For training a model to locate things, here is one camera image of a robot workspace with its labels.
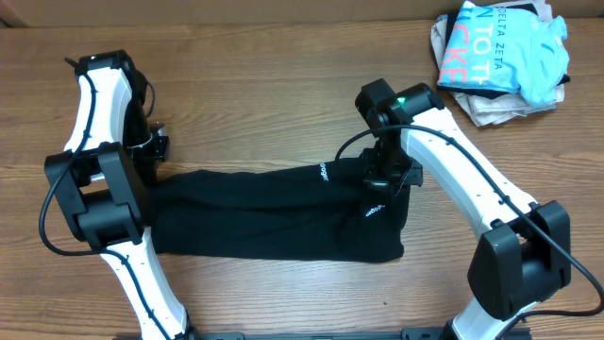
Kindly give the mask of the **black t-shirt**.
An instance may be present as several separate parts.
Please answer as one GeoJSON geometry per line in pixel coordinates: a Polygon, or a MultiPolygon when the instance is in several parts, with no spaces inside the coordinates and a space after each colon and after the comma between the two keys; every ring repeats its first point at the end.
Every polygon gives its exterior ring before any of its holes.
{"type": "Polygon", "coordinates": [[[402,257],[410,187],[368,188],[340,159],[266,173],[198,170],[150,188],[158,253],[386,263],[402,257]]]}

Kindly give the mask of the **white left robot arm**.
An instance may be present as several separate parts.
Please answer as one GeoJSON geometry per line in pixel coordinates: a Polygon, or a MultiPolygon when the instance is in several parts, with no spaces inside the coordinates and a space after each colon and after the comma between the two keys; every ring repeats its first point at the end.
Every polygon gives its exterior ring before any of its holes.
{"type": "Polygon", "coordinates": [[[71,60],[80,90],[75,126],[47,157],[50,189],[39,233],[52,252],[100,256],[120,282],[142,339],[195,339],[152,243],[150,186],[167,158],[164,124],[151,123],[155,90],[124,50],[71,60]]]}

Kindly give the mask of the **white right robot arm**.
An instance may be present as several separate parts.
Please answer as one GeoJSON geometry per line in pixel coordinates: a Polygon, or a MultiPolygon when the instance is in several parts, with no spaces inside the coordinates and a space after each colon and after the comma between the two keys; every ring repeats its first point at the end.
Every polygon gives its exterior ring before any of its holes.
{"type": "Polygon", "coordinates": [[[528,339],[513,319],[571,280],[570,217],[508,181],[460,131],[442,98],[424,83],[396,93],[384,79],[361,88],[355,106],[376,146],[365,184],[390,195],[421,185],[428,170],[459,207],[478,245],[467,279],[473,298],[442,339],[528,339]]]}

